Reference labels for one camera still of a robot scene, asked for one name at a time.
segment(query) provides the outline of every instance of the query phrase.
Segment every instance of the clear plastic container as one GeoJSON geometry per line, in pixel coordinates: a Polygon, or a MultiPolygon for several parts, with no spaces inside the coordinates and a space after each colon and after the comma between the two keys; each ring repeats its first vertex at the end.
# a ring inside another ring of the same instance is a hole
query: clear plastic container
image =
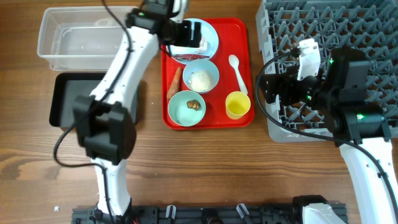
{"type": "MultiPolygon", "coordinates": [[[[110,6],[124,23],[132,7],[110,6]]],[[[107,70],[123,30],[103,6],[53,7],[44,12],[37,55],[56,71],[107,70]]]]}

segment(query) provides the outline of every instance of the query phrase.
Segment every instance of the wooden table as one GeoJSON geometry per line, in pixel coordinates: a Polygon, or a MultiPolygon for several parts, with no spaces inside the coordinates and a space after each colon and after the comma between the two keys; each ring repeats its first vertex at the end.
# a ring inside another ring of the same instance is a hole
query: wooden table
{"type": "MultiPolygon", "coordinates": [[[[52,148],[61,130],[49,125],[57,72],[37,56],[37,38],[48,7],[97,6],[97,0],[3,0],[0,3],[0,223],[69,223],[73,208],[94,205],[94,169],[60,168],[52,148]]],[[[138,5],[138,1],[109,1],[138,5]]],[[[196,0],[187,17],[238,17],[248,27],[253,82],[262,67],[255,15],[260,0],[196,0]]],[[[331,142],[279,144],[269,138],[257,105],[251,125],[239,129],[172,131],[160,110],[160,56],[141,88],[142,121],[128,160],[134,205],[258,205],[320,194],[347,203],[359,223],[348,170],[331,142]]],[[[398,141],[393,140],[394,147],[398,141]]],[[[64,140],[65,162],[86,162],[75,134],[64,140]]]]}

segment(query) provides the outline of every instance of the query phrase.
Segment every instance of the dish rack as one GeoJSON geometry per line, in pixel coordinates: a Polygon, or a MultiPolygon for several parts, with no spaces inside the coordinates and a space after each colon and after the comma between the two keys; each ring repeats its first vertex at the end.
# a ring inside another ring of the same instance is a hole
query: dish rack
{"type": "MultiPolygon", "coordinates": [[[[397,0],[289,1],[262,0],[256,14],[259,49],[264,64],[284,54],[294,43],[314,38],[326,74],[330,50],[347,45],[362,50],[370,61],[366,82],[368,99],[379,104],[394,138],[398,137],[398,8],[397,0]]],[[[297,62],[282,58],[266,74],[284,73],[297,62]]],[[[306,133],[331,136],[324,116],[300,102],[284,106],[276,98],[266,110],[280,123],[306,133]]],[[[277,142],[319,141],[286,131],[268,121],[270,137],[277,142]]]]}

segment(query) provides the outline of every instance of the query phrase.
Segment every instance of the spoon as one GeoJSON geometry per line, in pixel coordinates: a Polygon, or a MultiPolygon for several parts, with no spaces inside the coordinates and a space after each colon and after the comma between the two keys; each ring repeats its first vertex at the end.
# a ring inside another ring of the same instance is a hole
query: spoon
{"type": "Polygon", "coordinates": [[[247,95],[248,89],[246,88],[246,85],[244,84],[244,81],[243,81],[242,76],[239,73],[239,69],[238,69],[239,59],[235,55],[230,55],[228,60],[229,60],[229,64],[235,69],[236,78],[238,79],[239,89],[241,89],[242,93],[247,95]]]}

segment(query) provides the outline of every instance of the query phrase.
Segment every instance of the toy carrot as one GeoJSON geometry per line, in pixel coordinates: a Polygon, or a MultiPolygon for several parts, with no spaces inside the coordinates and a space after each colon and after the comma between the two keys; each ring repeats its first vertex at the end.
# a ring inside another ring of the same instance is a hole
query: toy carrot
{"type": "Polygon", "coordinates": [[[180,86],[180,79],[182,74],[182,68],[178,68],[175,72],[173,82],[170,85],[169,91],[167,92],[167,100],[171,99],[175,94],[178,93],[178,87],[180,86]]]}

